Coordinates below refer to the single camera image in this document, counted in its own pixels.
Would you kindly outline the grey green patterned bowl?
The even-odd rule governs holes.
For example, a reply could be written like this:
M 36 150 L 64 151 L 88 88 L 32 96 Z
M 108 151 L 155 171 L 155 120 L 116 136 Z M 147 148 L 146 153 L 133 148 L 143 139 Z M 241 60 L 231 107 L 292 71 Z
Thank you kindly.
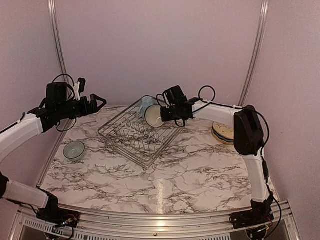
M 69 161 L 78 161 L 85 153 L 85 145 L 81 141 L 68 143 L 63 149 L 64 157 Z

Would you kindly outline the dark teal dotted bowl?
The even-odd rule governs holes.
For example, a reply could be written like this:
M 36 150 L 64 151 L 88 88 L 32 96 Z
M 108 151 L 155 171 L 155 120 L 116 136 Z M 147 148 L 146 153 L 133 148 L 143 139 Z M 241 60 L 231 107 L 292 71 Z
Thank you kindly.
M 151 105 L 146 109 L 144 113 L 144 119 L 152 128 L 160 128 L 165 124 L 161 117 L 161 107 L 156 104 Z

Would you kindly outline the left aluminium frame post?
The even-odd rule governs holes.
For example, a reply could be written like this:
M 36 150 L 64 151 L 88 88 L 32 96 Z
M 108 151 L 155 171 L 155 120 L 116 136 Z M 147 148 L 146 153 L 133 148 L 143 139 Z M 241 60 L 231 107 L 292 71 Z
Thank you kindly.
M 63 47 L 62 47 L 62 41 L 61 41 L 61 35 L 60 35 L 60 29 L 59 29 L 59 22 L 58 22 L 58 14 L 57 14 L 57 6 L 55 0 L 48 0 L 48 11 L 50 16 L 50 24 L 53 34 L 53 41 L 55 45 L 55 51 L 58 61 L 58 66 L 60 69 L 60 73 L 62 74 L 63 81 L 73 85 L 73 82 L 70 77 L 68 77 L 67 74 L 67 67 L 65 63 L 65 58 L 63 54 Z

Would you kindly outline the front aluminium rail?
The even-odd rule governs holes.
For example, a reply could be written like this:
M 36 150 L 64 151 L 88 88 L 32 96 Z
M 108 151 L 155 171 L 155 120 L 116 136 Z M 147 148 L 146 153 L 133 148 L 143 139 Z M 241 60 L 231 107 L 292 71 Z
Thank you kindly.
M 243 225 L 240 210 L 151 214 L 92 210 L 61 205 L 79 213 L 77 226 L 56 228 L 38 219 L 28 206 L 19 208 L 11 240 L 299 240 L 287 201 L 273 204 L 273 219 Z

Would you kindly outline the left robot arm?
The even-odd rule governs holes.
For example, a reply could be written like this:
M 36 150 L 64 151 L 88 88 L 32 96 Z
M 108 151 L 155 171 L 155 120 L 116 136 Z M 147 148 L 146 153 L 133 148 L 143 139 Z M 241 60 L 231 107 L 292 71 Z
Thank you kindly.
M 0 159 L 4 160 L 25 142 L 58 126 L 62 120 L 76 120 L 98 113 L 107 104 L 107 100 L 96 94 L 91 94 L 89 98 L 81 96 L 85 84 L 84 78 L 79 78 L 73 85 L 66 82 L 49 83 L 46 86 L 46 97 L 40 106 L 23 113 L 18 121 L 1 130 Z M 9 180 L 4 175 L 0 176 L 0 197 L 37 207 L 53 223 L 60 222 L 64 216 L 57 201 L 49 193 Z

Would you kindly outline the beige bird pattern plate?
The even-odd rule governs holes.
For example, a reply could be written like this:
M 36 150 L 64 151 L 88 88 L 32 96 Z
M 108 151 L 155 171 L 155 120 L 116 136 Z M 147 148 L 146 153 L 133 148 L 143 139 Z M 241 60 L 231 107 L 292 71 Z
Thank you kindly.
M 217 122 L 214 122 L 212 127 L 220 136 L 230 140 L 234 139 L 234 129 L 232 127 Z

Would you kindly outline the aluminium frame post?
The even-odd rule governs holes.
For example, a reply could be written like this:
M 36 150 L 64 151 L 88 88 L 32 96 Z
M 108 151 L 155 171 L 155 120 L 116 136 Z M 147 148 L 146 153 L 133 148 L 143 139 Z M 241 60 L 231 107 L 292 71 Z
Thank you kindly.
M 55 0 L 48 0 L 48 11 L 50 16 L 50 24 L 53 34 L 53 41 L 55 45 L 55 51 L 58 61 L 58 66 L 60 69 L 60 73 L 62 74 L 63 81 L 73 85 L 73 82 L 70 77 L 68 77 L 67 74 L 67 67 L 65 63 L 65 58 L 63 54 L 63 47 L 62 47 L 62 41 L 61 41 L 61 35 L 60 35 L 60 29 L 59 29 L 59 22 L 58 22 L 58 14 L 57 14 L 57 6 Z
M 256 37 L 253 45 L 253 51 L 252 51 L 250 63 L 246 73 L 246 78 L 245 78 L 242 92 L 238 101 L 239 106 L 243 106 L 245 104 L 252 82 L 253 82 L 257 61 L 262 49 L 263 40 L 265 36 L 269 6 L 270 6 L 269 0 L 261 1 L 261 8 L 260 8 Z

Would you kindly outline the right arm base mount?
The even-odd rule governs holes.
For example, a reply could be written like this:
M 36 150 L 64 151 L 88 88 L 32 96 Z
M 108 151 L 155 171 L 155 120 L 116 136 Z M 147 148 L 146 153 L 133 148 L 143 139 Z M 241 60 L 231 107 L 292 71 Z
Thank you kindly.
M 265 215 L 261 215 L 260 212 L 246 210 L 232 213 L 229 221 L 234 229 L 241 229 L 264 223 L 271 223 L 274 219 L 272 211 L 267 212 Z

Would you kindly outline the light blue mug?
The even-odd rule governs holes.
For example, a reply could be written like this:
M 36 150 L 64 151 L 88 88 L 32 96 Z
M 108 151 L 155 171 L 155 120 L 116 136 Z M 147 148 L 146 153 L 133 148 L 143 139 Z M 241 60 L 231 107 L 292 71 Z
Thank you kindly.
M 136 112 L 138 119 L 143 118 L 148 107 L 154 105 L 154 99 L 151 96 L 144 96 L 140 100 L 139 108 Z

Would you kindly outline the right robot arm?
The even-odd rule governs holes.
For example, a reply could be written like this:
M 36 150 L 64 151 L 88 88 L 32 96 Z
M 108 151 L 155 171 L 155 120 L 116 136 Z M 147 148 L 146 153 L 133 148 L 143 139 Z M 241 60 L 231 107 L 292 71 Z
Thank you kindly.
M 274 194 L 269 187 L 269 169 L 265 160 L 264 148 L 270 138 L 264 134 L 261 120 L 265 117 L 254 106 L 231 106 L 215 103 L 200 96 L 188 99 L 180 86 L 165 90 L 161 96 L 165 102 L 160 108 L 163 122 L 186 122 L 189 119 L 204 119 L 233 128 L 233 145 L 242 156 L 251 184 L 251 210 L 231 215 L 235 223 L 251 222 L 258 224 L 272 220 L 271 205 Z

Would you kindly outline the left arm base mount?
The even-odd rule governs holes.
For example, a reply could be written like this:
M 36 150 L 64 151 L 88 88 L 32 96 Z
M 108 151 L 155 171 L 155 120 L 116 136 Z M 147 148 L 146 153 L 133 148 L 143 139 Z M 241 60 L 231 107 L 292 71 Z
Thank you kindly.
M 43 209 L 40 209 L 37 212 L 36 217 L 40 220 L 53 223 L 58 227 L 64 226 L 63 223 L 71 219 L 72 221 L 65 225 L 67 227 L 76 228 L 79 222 L 80 213 L 78 211 L 59 208 L 57 212 L 49 216 Z

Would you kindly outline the right aluminium frame post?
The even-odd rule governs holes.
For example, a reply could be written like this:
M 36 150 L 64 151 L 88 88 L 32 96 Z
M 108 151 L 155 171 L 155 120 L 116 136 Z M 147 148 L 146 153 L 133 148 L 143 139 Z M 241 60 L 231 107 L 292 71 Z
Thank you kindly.
M 269 6 L 270 6 L 269 0 L 261 1 L 261 8 L 260 8 L 256 37 L 253 45 L 253 51 L 252 51 L 250 63 L 246 73 L 246 78 L 245 78 L 242 92 L 238 101 L 239 106 L 243 106 L 245 104 L 252 82 L 253 82 L 257 61 L 262 49 L 263 40 L 265 36 Z

